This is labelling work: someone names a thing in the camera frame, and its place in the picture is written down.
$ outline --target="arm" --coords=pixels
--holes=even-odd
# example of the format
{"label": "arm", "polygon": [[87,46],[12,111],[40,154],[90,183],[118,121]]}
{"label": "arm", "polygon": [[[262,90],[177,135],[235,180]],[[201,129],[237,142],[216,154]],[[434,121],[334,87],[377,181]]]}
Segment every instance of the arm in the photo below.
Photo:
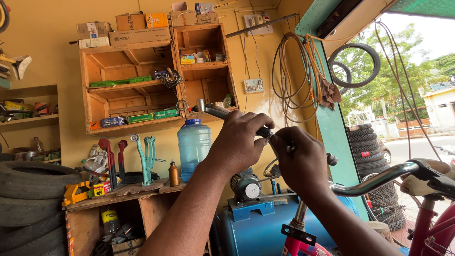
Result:
{"label": "arm", "polygon": [[256,131],[274,123],[265,114],[229,113],[207,157],[138,256],[202,255],[221,192],[229,178],[257,163],[267,139]]}
{"label": "arm", "polygon": [[[343,255],[402,256],[348,210],[330,190],[327,157],[322,143],[298,127],[283,128],[276,135],[271,143],[278,153],[284,181],[311,209]],[[295,150],[289,154],[286,146],[291,141]]]}

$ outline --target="red tool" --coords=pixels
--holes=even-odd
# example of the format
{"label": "red tool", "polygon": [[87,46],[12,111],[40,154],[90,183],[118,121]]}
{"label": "red tool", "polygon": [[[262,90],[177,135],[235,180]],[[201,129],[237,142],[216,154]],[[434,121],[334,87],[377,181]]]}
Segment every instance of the red tool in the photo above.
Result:
{"label": "red tool", "polygon": [[102,138],[100,141],[98,141],[98,146],[100,148],[105,149],[107,151],[107,161],[109,163],[109,178],[111,181],[111,191],[114,191],[117,189],[117,173],[115,170],[115,159],[114,159],[114,153],[111,151],[111,142],[106,139]]}
{"label": "red tool", "polygon": [[121,183],[123,185],[126,185],[126,180],[125,180],[125,160],[123,159],[123,150],[128,146],[128,143],[126,140],[121,140],[118,143],[118,148],[120,149],[120,152],[117,154],[118,157],[118,172],[120,174],[121,178]]}

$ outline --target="teal tool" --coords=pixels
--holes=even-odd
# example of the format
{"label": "teal tool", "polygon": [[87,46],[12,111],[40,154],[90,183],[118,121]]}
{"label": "teal tool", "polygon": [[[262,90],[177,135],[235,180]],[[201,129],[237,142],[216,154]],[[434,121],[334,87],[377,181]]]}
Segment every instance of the teal tool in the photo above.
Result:
{"label": "teal tool", "polygon": [[150,170],[153,169],[153,166],[155,165],[155,161],[158,162],[163,162],[165,163],[166,160],[163,159],[157,159],[155,158],[155,137],[152,135],[151,137],[145,137],[144,138],[144,144],[145,144],[145,155],[144,152],[142,151],[142,146],[141,146],[141,138],[137,134],[133,134],[130,137],[132,142],[136,142],[137,144],[137,150],[139,151],[139,155],[141,156],[141,163],[142,163],[142,173],[144,174],[144,181],[142,183],[143,186],[148,186],[150,183],[152,183],[154,180],[152,180],[152,177],[150,175]]}

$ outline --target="sky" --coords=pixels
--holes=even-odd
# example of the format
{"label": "sky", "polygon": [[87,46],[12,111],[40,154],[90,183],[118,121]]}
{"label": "sky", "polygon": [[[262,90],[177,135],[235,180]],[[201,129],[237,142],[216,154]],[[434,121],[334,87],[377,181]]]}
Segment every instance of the sky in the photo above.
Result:
{"label": "sky", "polygon": [[391,13],[383,14],[380,19],[394,34],[404,30],[410,23],[415,24],[415,31],[423,37],[411,57],[411,61],[417,65],[424,61],[419,50],[429,51],[429,59],[455,52],[455,20]]}

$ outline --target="hand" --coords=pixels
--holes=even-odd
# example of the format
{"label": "hand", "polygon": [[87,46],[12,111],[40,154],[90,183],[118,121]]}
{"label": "hand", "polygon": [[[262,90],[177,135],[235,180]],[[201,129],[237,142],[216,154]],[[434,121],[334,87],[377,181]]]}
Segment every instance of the hand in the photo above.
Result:
{"label": "hand", "polygon": [[270,129],[275,128],[272,119],[264,113],[243,114],[238,110],[230,112],[207,157],[201,163],[216,167],[226,178],[245,171],[258,162],[267,145],[266,138],[254,140],[256,131],[264,125]]}
{"label": "hand", "polygon": [[[271,142],[278,154],[286,184],[299,195],[318,195],[327,190],[327,155],[324,145],[299,127],[286,127],[275,133]],[[295,145],[291,153],[286,147]]]}

